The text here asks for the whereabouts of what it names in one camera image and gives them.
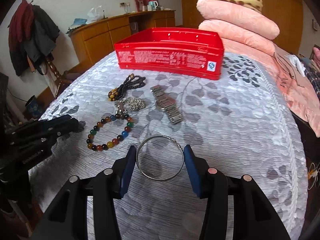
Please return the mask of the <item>silver bangle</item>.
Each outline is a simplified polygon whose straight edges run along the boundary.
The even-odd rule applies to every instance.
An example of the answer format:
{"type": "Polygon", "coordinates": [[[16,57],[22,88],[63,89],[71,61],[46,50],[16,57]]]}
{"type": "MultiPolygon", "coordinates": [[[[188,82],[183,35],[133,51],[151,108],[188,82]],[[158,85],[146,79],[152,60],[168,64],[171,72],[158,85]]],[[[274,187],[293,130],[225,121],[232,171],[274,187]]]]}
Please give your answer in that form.
{"type": "Polygon", "coordinates": [[[182,146],[172,137],[153,135],[138,146],[136,165],[140,173],[150,180],[172,180],[184,166],[182,146]]]}

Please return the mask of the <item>silver metal wristwatch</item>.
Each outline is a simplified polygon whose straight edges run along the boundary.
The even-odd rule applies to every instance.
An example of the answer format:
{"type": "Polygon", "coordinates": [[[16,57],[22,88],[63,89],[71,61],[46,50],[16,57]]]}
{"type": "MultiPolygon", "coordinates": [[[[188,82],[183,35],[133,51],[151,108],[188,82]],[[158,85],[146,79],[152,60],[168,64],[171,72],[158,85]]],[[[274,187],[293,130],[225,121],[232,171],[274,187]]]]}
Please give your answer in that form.
{"type": "Polygon", "coordinates": [[[182,122],[183,116],[176,106],[175,99],[170,97],[160,85],[151,87],[150,91],[156,100],[156,107],[167,115],[172,124],[182,122]]]}

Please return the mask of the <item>dark blue waste bin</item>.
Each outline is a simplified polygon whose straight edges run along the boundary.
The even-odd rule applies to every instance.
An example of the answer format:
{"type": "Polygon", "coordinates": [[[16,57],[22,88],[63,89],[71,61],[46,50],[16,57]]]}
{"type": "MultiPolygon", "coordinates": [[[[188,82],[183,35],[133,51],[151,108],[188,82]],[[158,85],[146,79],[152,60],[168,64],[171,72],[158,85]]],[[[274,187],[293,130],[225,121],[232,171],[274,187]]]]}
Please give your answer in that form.
{"type": "Polygon", "coordinates": [[[40,118],[43,114],[43,107],[37,101],[36,96],[31,96],[29,100],[25,103],[26,110],[31,114],[33,118],[40,118]]]}

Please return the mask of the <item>white leaf-patterned quilt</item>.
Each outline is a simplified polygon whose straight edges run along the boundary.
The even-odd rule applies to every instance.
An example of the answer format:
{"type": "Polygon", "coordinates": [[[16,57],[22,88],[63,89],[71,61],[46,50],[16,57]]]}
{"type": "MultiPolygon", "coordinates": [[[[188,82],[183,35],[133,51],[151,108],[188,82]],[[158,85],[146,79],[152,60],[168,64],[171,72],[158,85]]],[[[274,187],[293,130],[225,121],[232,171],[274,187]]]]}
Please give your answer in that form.
{"type": "Polygon", "coordinates": [[[146,85],[127,96],[144,109],[133,112],[133,130],[106,151],[87,147],[102,118],[115,113],[108,92],[130,74],[111,53],[76,79],[45,111],[45,120],[64,114],[80,130],[60,137],[52,155],[29,172],[34,196],[46,210],[70,176],[95,176],[140,149],[129,190],[115,201],[123,239],[198,239],[206,201],[197,198],[182,164],[181,148],[227,176],[249,174],[282,220],[291,239],[300,237],[308,197],[300,132],[267,70],[243,55],[227,53],[213,81],[164,72],[136,71],[146,85]]]}

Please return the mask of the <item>wooden coat stand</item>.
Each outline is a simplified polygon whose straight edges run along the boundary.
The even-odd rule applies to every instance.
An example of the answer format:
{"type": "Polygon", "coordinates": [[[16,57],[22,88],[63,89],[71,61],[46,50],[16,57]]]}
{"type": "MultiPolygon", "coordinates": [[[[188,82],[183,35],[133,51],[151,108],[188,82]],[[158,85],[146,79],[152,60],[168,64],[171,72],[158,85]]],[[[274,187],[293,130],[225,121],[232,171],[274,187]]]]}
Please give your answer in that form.
{"type": "Polygon", "coordinates": [[[65,79],[57,70],[56,66],[49,57],[46,57],[46,65],[50,69],[51,73],[55,76],[55,84],[57,89],[53,95],[54,99],[57,99],[57,97],[65,90],[65,88],[72,83],[72,80],[65,79]]]}

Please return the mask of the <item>dark grey jacket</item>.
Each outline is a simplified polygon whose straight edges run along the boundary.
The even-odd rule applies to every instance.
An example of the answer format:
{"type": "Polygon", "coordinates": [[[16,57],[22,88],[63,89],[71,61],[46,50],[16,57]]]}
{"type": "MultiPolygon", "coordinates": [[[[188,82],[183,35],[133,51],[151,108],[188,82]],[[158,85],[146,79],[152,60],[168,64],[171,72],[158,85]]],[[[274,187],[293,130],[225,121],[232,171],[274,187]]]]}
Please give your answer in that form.
{"type": "Polygon", "coordinates": [[[15,51],[9,51],[11,62],[17,76],[21,76],[30,66],[39,69],[56,47],[60,29],[49,15],[38,5],[32,5],[34,20],[31,26],[31,37],[20,43],[15,51]]]}

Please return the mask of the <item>dark red coat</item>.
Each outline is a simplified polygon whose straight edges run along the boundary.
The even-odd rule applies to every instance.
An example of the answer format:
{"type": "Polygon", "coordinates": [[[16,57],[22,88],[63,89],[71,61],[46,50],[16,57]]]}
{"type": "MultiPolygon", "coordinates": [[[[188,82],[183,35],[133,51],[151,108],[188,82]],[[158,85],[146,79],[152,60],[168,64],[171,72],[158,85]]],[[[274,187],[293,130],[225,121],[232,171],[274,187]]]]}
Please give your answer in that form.
{"type": "Polygon", "coordinates": [[[33,20],[33,6],[26,0],[22,0],[9,24],[10,51],[15,51],[20,43],[30,39],[33,20]]]}

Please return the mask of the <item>wooden sideboard cabinet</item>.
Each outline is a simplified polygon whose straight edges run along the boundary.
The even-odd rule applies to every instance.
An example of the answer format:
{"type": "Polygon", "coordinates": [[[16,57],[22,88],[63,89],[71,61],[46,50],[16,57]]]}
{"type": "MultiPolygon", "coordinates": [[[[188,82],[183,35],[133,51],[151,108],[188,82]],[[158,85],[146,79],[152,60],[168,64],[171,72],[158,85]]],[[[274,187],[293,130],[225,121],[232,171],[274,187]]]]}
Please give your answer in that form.
{"type": "Polygon", "coordinates": [[[174,27],[174,10],[133,12],[84,25],[68,36],[71,38],[79,63],[72,73],[84,73],[114,51],[114,44],[132,34],[157,27],[174,27]]]}

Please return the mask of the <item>pink bed sheet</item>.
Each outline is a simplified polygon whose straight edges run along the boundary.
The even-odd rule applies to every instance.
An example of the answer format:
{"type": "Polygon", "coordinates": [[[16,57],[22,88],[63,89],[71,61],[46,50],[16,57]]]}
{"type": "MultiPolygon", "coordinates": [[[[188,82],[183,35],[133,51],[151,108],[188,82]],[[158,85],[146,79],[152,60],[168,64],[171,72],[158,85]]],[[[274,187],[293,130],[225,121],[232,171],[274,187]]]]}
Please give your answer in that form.
{"type": "Polygon", "coordinates": [[[319,137],[319,99],[306,77],[302,78],[302,85],[299,86],[296,80],[283,71],[274,57],[226,38],[223,38],[222,42],[225,52],[245,55],[261,63],[275,80],[289,109],[299,118],[308,122],[316,137],[319,137]]]}

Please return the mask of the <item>blue folded cloth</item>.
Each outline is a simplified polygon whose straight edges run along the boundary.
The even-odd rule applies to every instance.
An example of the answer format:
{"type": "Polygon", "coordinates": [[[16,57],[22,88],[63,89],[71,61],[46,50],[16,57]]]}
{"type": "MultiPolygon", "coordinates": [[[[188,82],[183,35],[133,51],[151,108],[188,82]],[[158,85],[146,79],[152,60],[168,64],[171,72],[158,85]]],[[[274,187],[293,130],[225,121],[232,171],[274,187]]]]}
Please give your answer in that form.
{"type": "Polygon", "coordinates": [[[87,20],[83,18],[76,18],[71,26],[68,27],[66,34],[70,33],[71,31],[80,28],[86,25],[87,20]]]}

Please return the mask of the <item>lower pink folded duvet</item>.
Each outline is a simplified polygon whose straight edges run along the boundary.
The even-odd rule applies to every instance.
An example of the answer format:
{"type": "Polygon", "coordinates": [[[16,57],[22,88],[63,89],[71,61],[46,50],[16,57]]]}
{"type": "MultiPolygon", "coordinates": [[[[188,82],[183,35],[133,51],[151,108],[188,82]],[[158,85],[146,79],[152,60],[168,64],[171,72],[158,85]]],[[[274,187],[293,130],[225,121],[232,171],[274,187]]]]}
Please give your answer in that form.
{"type": "Polygon", "coordinates": [[[222,20],[204,20],[199,25],[200,30],[213,31],[221,38],[239,42],[268,55],[275,52],[274,43],[259,34],[222,20]]]}

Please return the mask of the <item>upper pink folded duvet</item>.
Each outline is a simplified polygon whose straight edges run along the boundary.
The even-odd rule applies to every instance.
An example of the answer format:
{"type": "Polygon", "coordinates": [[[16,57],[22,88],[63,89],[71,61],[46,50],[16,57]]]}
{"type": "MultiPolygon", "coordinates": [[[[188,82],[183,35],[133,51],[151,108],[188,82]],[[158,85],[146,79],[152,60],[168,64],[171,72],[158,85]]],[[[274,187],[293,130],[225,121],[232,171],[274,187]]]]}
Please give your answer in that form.
{"type": "Polygon", "coordinates": [[[271,19],[235,3],[217,0],[198,0],[196,7],[206,20],[226,21],[269,40],[274,40],[280,34],[278,25],[271,19]]]}

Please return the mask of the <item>pink folded clothing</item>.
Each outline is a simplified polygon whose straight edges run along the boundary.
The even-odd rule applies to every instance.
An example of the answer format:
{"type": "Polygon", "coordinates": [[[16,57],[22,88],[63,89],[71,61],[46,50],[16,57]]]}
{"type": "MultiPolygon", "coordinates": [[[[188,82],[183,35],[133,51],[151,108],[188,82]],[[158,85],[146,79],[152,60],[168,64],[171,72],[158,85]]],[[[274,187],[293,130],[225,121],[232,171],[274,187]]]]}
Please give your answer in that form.
{"type": "Polygon", "coordinates": [[[313,61],[320,67],[320,49],[318,47],[313,47],[313,61]]]}

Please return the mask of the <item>red photo frame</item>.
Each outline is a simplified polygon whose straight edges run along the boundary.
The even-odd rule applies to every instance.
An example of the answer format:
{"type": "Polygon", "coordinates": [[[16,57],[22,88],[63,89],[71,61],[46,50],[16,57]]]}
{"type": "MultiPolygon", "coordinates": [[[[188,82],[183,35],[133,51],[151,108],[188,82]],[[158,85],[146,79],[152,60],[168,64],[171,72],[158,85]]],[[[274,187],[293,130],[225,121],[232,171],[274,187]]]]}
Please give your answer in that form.
{"type": "Polygon", "coordinates": [[[138,12],[143,11],[143,8],[148,6],[148,1],[149,0],[135,0],[137,11],[138,12]]]}

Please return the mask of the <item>wall intercom phone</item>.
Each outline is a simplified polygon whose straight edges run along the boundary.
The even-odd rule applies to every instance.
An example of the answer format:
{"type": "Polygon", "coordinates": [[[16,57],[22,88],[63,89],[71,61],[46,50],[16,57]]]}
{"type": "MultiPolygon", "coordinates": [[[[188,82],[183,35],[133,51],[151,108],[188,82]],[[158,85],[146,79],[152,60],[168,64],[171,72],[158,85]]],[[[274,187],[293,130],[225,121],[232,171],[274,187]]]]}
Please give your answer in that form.
{"type": "Polygon", "coordinates": [[[318,23],[316,20],[312,20],[312,28],[314,31],[318,31],[318,23]]]}

